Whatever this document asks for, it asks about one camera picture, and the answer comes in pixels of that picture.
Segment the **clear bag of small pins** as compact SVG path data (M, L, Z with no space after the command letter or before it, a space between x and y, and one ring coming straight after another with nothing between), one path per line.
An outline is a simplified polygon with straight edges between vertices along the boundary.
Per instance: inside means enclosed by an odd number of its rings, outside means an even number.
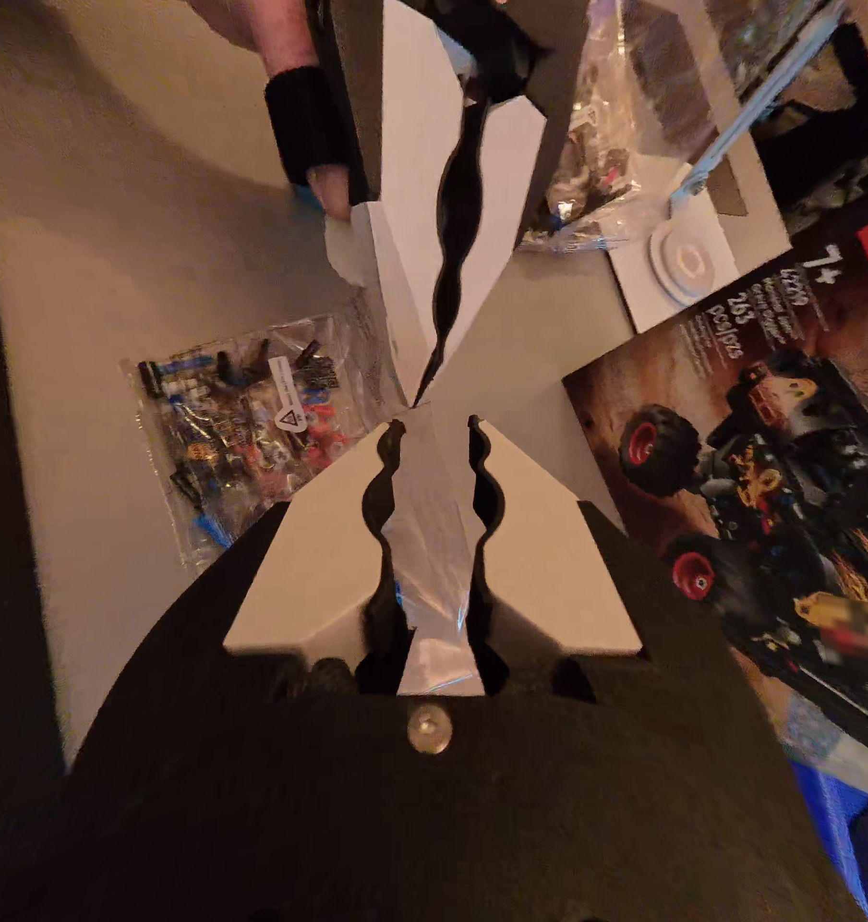
M202 574L379 424L405 422L394 513L396 600L415 631L400 692L481 694L469 647L472 552L428 406L405 408L370 310L213 340L123 363L181 562Z

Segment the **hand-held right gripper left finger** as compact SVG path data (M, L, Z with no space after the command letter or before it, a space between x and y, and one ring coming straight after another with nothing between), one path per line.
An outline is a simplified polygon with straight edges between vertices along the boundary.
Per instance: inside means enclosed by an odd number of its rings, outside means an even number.
M384 527L405 423L383 423L284 505L228 633L232 655L342 661L362 693L395 695L413 630Z

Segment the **clear bag of toy pieces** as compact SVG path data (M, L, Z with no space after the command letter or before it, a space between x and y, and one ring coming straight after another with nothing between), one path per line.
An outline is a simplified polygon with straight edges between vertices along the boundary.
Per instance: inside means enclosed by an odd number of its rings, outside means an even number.
M654 2L590 2L565 143L520 247L634 243L658 222L678 170L712 128L680 17Z

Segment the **grey desk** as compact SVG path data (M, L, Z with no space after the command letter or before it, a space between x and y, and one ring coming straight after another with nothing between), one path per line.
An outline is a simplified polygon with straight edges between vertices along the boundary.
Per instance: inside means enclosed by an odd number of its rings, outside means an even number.
M124 363L336 314L394 395L264 86L183 2L0 2L0 320L64 765L193 577Z

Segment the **dark toy truck box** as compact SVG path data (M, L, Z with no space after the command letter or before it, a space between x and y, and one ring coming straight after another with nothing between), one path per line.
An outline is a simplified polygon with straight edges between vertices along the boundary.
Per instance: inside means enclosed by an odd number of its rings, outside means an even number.
M868 748L868 206L563 384L628 536Z

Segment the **white sign stand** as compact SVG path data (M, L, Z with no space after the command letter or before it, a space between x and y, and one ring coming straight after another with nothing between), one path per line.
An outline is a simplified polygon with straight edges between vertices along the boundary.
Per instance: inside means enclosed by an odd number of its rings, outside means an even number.
M845 2L625 2L635 219L609 258L639 332L790 247L751 130L829 43Z

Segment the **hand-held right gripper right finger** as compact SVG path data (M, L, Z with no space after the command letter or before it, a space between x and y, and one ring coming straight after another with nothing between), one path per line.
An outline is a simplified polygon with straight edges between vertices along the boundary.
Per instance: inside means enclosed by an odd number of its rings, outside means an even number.
M642 641L579 498L487 421L468 420L474 548L466 635L486 695L515 680L589 695L584 657Z

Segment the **person's left hand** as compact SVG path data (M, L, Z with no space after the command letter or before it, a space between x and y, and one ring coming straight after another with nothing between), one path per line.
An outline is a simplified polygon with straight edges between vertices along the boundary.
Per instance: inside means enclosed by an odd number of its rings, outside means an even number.
M255 53L284 172L310 190L328 218L348 222L348 135L321 67L303 1L188 1L231 44Z

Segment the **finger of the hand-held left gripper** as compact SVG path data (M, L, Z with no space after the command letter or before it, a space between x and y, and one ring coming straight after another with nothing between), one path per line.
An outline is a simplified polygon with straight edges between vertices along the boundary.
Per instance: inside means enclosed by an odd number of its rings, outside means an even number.
M368 211L394 369L413 404L437 339L437 201L460 136L462 89L428 17L385 1L382 39L382 188Z
M459 141L438 193L442 261L432 296L436 338L418 386L419 401L509 262L544 126L543 114L525 96L463 108Z

